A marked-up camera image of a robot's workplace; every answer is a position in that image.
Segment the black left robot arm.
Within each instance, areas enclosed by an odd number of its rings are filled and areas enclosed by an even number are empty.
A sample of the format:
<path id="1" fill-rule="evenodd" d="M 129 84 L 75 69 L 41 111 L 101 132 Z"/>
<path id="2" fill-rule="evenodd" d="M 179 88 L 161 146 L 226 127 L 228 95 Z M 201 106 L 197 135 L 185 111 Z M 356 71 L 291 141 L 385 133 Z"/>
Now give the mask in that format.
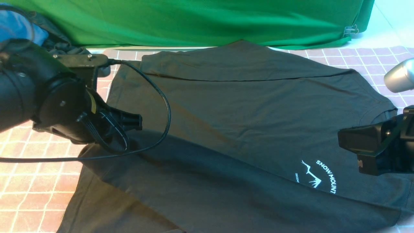
<path id="1" fill-rule="evenodd" d="M 1 131 L 26 121 L 33 129 L 70 140 L 96 143 L 110 152 L 130 147 L 127 132 L 142 130 L 142 117 L 110 107 L 96 91 L 106 55 L 52 55 L 26 39 L 1 43 Z"/>

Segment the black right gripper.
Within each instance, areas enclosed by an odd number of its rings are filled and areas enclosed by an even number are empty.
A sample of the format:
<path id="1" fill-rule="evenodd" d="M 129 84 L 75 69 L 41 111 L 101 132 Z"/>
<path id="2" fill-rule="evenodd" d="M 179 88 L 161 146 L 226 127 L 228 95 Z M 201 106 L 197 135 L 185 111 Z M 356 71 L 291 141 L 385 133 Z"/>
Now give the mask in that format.
<path id="1" fill-rule="evenodd" d="M 413 174 L 413 116 L 413 107 L 406 107 L 388 121 L 341 129 L 339 146 L 357 154 L 362 174 Z"/>

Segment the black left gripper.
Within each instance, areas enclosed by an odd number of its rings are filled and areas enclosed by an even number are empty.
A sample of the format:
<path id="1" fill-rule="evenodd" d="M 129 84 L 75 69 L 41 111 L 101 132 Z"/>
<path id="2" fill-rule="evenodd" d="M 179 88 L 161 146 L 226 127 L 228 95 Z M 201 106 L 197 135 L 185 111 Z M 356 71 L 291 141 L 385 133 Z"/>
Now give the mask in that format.
<path id="1" fill-rule="evenodd" d="M 42 99 L 32 117 L 33 129 L 47 132 L 74 144 L 100 145 L 120 155 L 130 147 L 126 131 L 142 131 L 141 115 L 108 106 L 86 87 L 58 87 Z"/>

